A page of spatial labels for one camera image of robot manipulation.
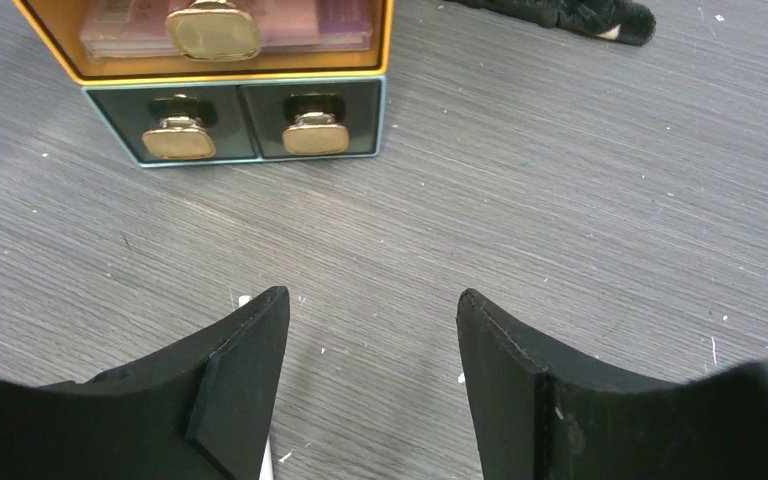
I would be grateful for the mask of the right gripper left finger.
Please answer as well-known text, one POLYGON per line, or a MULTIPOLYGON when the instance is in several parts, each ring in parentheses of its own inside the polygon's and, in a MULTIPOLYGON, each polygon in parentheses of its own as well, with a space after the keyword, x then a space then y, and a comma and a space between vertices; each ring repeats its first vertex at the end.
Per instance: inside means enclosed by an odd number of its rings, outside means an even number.
POLYGON ((288 290, 87 382, 0 379, 0 479, 259 479, 288 290))

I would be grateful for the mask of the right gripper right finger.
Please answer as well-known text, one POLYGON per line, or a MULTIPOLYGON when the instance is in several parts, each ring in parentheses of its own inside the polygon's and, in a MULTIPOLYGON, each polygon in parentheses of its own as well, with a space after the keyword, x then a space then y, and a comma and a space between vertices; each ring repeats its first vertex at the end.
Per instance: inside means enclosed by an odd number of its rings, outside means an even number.
POLYGON ((768 360, 659 380, 587 355, 474 289, 461 294, 456 324, 487 479, 768 479, 768 360))

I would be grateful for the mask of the small drawer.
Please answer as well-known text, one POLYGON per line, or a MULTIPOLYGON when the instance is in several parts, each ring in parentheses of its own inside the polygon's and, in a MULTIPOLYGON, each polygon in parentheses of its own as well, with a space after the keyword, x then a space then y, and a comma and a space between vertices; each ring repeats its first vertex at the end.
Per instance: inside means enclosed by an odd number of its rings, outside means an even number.
POLYGON ((381 79, 248 85, 240 92, 266 159, 378 151, 381 79))
POLYGON ((234 86, 90 89, 86 94, 143 166, 257 156, 234 86))

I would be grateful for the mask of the orange drawer organizer box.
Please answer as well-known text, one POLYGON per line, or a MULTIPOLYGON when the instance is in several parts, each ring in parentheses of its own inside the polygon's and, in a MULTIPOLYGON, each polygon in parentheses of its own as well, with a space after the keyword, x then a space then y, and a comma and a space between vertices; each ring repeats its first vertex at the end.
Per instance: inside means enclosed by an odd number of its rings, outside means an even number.
POLYGON ((381 148, 390 1, 20 1, 144 168, 381 148))

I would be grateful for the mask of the white silver pencil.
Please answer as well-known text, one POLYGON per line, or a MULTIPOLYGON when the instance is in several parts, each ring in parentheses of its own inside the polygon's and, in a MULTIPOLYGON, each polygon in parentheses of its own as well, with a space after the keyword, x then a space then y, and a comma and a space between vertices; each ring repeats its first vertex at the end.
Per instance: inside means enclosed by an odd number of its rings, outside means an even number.
MULTIPOLYGON (((243 307, 246 303, 251 301, 252 296, 250 295, 242 295, 238 298, 238 307, 243 307)), ((265 442, 264 447, 264 455, 263 455, 263 461, 260 469, 260 480, 273 480, 274 479, 274 470, 273 470, 273 459, 272 459, 272 449, 271 449, 271 438, 269 433, 267 434, 267 439, 265 442)))

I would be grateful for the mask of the pink holographic eyeshadow palette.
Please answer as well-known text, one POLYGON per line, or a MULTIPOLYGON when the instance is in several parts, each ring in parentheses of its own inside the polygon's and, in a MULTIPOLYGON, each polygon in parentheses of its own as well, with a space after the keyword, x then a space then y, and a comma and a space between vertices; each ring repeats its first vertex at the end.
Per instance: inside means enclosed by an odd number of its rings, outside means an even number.
POLYGON ((92 58, 238 61, 362 51, 373 31, 367 1, 94 1, 80 39, 92 58))

